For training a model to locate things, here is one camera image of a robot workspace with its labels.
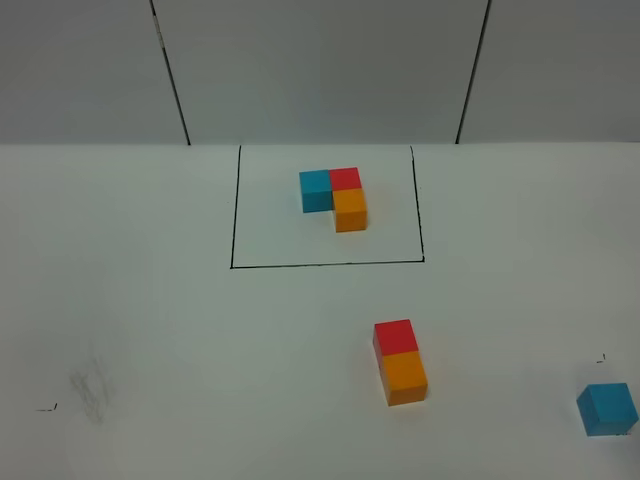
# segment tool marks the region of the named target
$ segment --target blue cube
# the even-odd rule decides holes
[[[578,408],[589,437],[625,435],[638,421],[626,383],[587,385],[578,397]]]
[[[329,170],[300,172],[300,191],[304,213],[333,210],[333,192],[331,191]]]

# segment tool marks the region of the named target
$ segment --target cube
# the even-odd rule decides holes
[[[367,202],[364,190],[337,190],[333,192],[336,232],[353,232],[367,228]]]
[[[389,406],[419,402],[427,395],[427,376],[410,320],[377,323],[373,347]]]
[[[333,170],[329,170],[329,177],[331,178],[331,188],[334,192],[338,190],[362,188],[362,183],[360,183],[360,174],[358,173],[357,167],[335,168]]]
[[[578,397],[587,436],[625,435],[638,421],[626,383],[587,385]]]
[[[333,194],[329,170],[300,172],[302,211],[324,212],[333,209]]]

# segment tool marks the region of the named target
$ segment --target black line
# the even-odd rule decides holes
[[[233,210],[233,237],[231,238],[231,268],[233,269],[233,255],[236,251],[236,224],[238,222],[238,194],[240,193],[240,157],[242,156],[242,145],[238,147],[238,176],[236,178],[236,206]]]
[[[162,56],[164,57],[164,64],[167,66],[167,72],[169,73],[169,81],[171,82],[171,89],[173,90],[173,97],[176,99],[176,105],[178,106],[178,113],[180,114],[180,121],[182,122],[182,130],[184,130],[184,136],[187,139],[187,145],[191,145],[191,138],[189,138],[189,131],[187,130],[187,122],[184,120],[184,113],[182,112],[182,104],[178,97],[178,90],[176,88],[176,82],[173,79],[173,72],[171,71],[171,65],[169,64],[169,56],[167,55],[167,48],[165,47],[162,34],[160,33],[160,20],[156,14],[156,7],[153,4],[153,0],[149,0],[151,5],[151,13],[153,14],[153,21],[158,29],[158,35],[160,36],[160,46],[162,48]]]
[[[413,156],[413,146],[411,149],[411,168],[413,169],[413,188],[416,192],[416,212],[418,213],[418,229],[420,230],[420,249],[422,250],[422,261],[424,262],[424,241],[422,239],[422,220],[420,218],[420,200],[418,200],[418,181],[416,180],[416,159]]]
[[[380,262],[341,262],[341,263],[293,263],[285,265],[246,265],[232,267],[233,270],[257,270],[261,268],[296,268],[296,267],[337,267],[345,265],[400,265],[405,263],[424,263],[424,257],[420,260],[389,260]]]
[[[473,88],[473,82],[476,78],[476,69],[478,68],[478,59],[480,58],[480,51],[482,50],[482,44],[484,43],[484,32],[487,29],[487,21],[489,20],[489,11],[491,10],[491,3],[493,0],[487,0],[487,8],[484,11],[484,20],[482,21],[482,29],[480,30],[480,38],[478,39],[478,48],[476,49],[476,58],[473,60],[473,68],[471,69],[471,78],[469,79],[469,86],[467,87],[467,96],[464,99],[464,107],[462,107],[462,116],[460,117],[460,125],[458,125],[458,134],[456,135],[456,145],[460,144],[460,135],[462,134],[462,127],[464,126],[464,119],[467,116],[467,106],[469,105],[469,98],[471,97],[471,89]]]

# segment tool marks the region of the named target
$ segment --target vertical black line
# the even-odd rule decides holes
[[[418,199],[418,181],[416,180],[416,158],[413,155],[413,146],[411,149],[411,168],[413,169],[413,188],[416,192],[416,212],[418,213],[418,229],[420,230],[420,249],[422,250],[422,261],[424,262],[424,241],[422,239],[422,220],[420,218],[420,200]]]
[[[480,30],[480,38],[478,39],[478,48],[476,49],[476,58],[473,61],[473,68],[471,69],[471,78],[469,79],[469,86],[467,87],[467,96],[464,99],[464,107],[462,107],[462,116],[460,117],[460,125],[458,126],[458,134],[456,135],[456,145],[460,144],[460,135],[462,134],[462,127],[464,126],[464,119],[467,116],[467,106],[469,105],[469,97],[471,97],[471,89],[473,88],[473,82],[476,78],[476,69],[478,68],[478,59],[480,58],[480,51],[482,50],[482,44],[484,43],[484,32],[487,29],[487,20],[489,19],[489,11],[491,10],[491,3],[493,0],[487,0],[487,9],[484,12],[484,20],[482,21],[482,29]]]
[[[238,194],[240,193],[240,157],[242,156],[242,145],[238,147],[238,176],[236,178],[236,206],[233,210],[233,236],[231,238],[231,270],[233,270],[233,255],[236,250],[236,224],[238,221]]]
[[[175,98],[176,105],[178,106],[178,113],[180,114],[180,121],[182,122],[182,130],[184,130],[184,136],[187,140],[187,145],[191,145],[191,138],[189,138],[189,131],[187,130],[187,122],[185,122],[184,120],[182,105],[180,104],[180,98],[178,97],[178,90],[176,89],[176,82],[173,79],[173,72],[171,71],[171,65],[169,64],[169,56],[167,55],[167,48],[165,47],[164,40],[162,38],[162,33],[160,32],[160,21],[158,20],[158,16],[156,15],[156,7],[153,5],[153,0],[149,0],[149,5],[151,6],[153,21],[155,23],[156,30],[158,33],[158,40],[160,41],[160,47],[162,48],[162,56],[164,57],[164,64],[166,65],[167,72],[169,73],[169,81],[171,82],[173,97]]]

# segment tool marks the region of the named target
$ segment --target block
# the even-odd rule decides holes
[[[329,177],[331,178],[331,189],[334,192],[362,188],[357,167],[334,168],[329,170]]]
[[[380,375],[390,407],[420,402],[427,396],[427,376],[418,351],[384,356]]]
[[[578,397],[587,436],[625,435],[638,421],[626,383],[587,385]]]
[[[304,213],[333,210],[329,170],[300,172],[300,193]]]
[[[361,188],[333,192],[336,232],[353,232],[367,228],[367,203]]]
[[[373,346],[378,363],[385,355],[414,352],[418,350],[411,320],[395,320],[376,323],[373,326]]]

